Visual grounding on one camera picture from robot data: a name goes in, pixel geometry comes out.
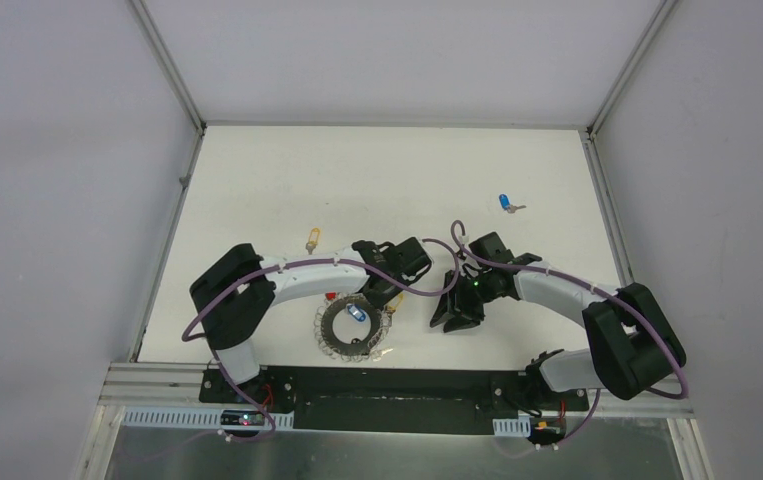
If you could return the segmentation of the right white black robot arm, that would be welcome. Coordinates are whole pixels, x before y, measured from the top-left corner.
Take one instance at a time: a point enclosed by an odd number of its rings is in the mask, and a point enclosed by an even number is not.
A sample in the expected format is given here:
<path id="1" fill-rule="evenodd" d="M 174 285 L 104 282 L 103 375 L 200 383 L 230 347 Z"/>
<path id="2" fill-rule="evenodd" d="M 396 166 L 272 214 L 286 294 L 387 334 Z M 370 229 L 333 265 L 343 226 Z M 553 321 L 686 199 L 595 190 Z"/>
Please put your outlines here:
<path id="1" fill-rule="evenodd" d="M 526 400 L 552 408 L 565 392 L 604 389 L 621 400 L 643 392 L 683 399 L 688 387 L 686 352 L 651 290 L 640 283 L 599 286 L 541 257 L 515 255 L 496 232 L 462 245 L 474 260 L 461 273 L 449 271 L 430 320 L 446 333 L 480 325 L 488 303 L 502 298 L 536 304 L 585 331 L 585 349 L 543 352 L 525 369 Z"/>

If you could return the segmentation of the metal disc with keyrings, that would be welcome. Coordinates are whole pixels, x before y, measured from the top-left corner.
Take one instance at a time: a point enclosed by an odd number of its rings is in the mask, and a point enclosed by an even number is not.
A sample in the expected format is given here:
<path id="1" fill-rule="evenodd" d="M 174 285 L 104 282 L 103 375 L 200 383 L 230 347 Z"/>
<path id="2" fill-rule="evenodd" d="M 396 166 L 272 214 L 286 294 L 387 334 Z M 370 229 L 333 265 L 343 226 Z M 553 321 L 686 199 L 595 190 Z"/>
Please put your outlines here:
<path id="1" fill-rule="evenodd" d="M 367 314 L 364 322 L 355 321 L 345 310 L 347 304 L 356 304 Z M 333 301 L 325 301 L 316 310 L 314 335 L 319 350 L 335 360 L 343 362 L 378 361 L 370 358 L 371 352 L 385 348 L 382 342 L 392 327 L 393 315 L 373 308 L 359 294 L 338 295 Z"/>

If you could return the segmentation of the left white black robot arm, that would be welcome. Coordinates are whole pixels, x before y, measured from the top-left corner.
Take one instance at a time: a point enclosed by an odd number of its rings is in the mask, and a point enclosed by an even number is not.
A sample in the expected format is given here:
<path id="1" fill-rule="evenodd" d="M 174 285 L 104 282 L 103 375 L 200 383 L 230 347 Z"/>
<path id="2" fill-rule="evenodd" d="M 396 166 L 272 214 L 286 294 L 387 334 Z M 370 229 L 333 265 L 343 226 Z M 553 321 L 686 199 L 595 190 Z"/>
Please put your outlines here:
<path id="1" fill-rule="evenodd" d="M 274 306 L 331 294 L 336 312 L 364 314 L 368 332 L 340 339 L 330 326 L 318 332 L 336 355 L 367 357 L 383 338 L 385 308 L 419 281 L 433 264 L 422 243 L 358 240 L 325 254 L 294 258 L 259 255 L 249 243 L 232 247 L 189 288 L 203 337 L 227 375 L 223 389 L 238 404 L 254 402 L 262 390 L 261 367 L 251 338 Z"/>

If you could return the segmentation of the blue key tag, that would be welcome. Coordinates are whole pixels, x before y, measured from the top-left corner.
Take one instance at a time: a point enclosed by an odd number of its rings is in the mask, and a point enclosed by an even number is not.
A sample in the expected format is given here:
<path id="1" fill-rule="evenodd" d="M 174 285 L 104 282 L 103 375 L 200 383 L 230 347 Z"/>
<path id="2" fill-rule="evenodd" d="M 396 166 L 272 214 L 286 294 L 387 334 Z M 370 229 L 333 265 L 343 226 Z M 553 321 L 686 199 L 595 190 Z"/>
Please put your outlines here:
<path id="1" fill-rule="evenodd" d="M 365 311 L 356 304 L 347 304 L 345 310 L 355 321 L 359 323 L 364 322 L 367 318 Z"/>

